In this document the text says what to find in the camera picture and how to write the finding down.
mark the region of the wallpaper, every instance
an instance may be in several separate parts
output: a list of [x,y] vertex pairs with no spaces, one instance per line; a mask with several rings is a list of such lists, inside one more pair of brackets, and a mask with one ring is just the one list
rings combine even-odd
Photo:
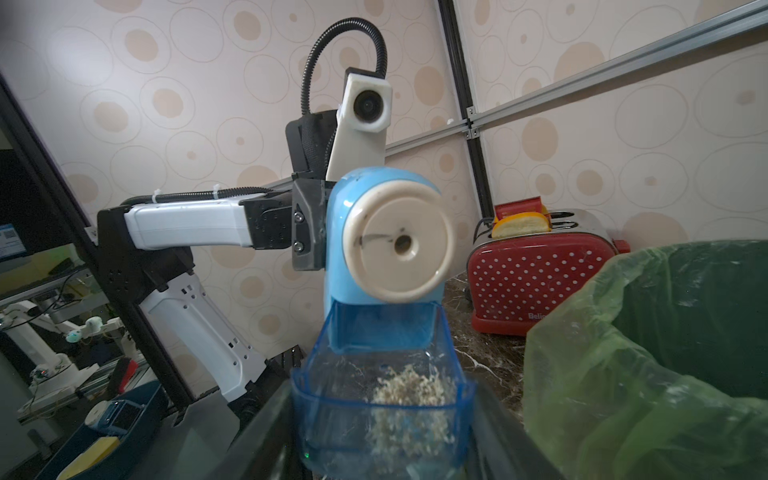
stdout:
[[[481,111],[743,3],[458,2]],[[497,204],[584,208],[634,249],[768,238],[768,44],[483,131],[482,144]]]
[[[317,36],[362,16],[389,49],[389,142],[460,118],[439,14],[427,0],[8,0],[0,71],[95,221],[127,197],[262,185],[290,175],[284,128],[300,116],[300,79]],[[374,69],[372,42],[339,36],[313,75],[314,111],[335,108],[349,66]],[[461,138],[391,162],[433,179],[466,245],[477,201]],[[322,326],[323,273],[293,271],[290,252],[195,247],[211,298],[256,349],[310,348]],[[454,271],[466,257],[457,256]],[[214,386],[156,319],[193,390]]]
[[456,0],[478,111],[648,45],[747,0]]
[[497,202],[585,208],[634,249],[768,238],[768,43],[483,133]]

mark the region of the monitor screen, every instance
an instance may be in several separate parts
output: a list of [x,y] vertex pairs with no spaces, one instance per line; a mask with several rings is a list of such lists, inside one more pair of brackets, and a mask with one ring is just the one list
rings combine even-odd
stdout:
[[13,150],[0,151],[0,262],[71,242]]

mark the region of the black flexible cable conduit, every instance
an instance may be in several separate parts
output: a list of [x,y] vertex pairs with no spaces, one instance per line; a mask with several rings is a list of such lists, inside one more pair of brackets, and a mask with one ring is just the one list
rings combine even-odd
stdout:
[[337,35],[350,30],[360,30],[373,40],[373,45],[376,47],[376,73],[380,74],[382,78],[386,76],[386,45],[384,43],[384,37],[382,37],[382,32],[380,32],[373,23],[364,18],[351,17],[339,20],[329,26],[328,29],[317,38],[315,45],[312,47],[312,50],[310,50],[309,56],[306,58],[304,75],[301,77],[302,116],[310,112],[310,82],[312,81],[312,73],[315,71],[317,59],[331,40]]
[[270,188],[264,187],[235,187],[235,188],[223,188],[217,192],[214,196],[214,192],[185,192],[181,194],[159,194],[154,195],[139,195],[138,197],[131,197],[124,201],[121,205],[138,205],[138,204],[168,204],[170,202],[187,202],[191,200],[215,200],[216,198],[228,198],[239,197],[240,195],[252,195],[252,194],[268,194],[273,192]]

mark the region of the toaster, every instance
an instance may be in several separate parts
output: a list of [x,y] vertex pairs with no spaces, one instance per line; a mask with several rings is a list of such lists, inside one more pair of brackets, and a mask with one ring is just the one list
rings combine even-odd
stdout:
[[630,251],[586,210],[550,215],[550,232],[500,239],[488,233],[475,241],[467,262],[472,328],[524,336],[609,258]]

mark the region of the trash bin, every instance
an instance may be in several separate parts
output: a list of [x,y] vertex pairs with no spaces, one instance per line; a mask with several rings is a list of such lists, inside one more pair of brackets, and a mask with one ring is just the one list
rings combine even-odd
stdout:
[[524,378],[567,478],[768,478],[768,241],[614,257],[530,331]]

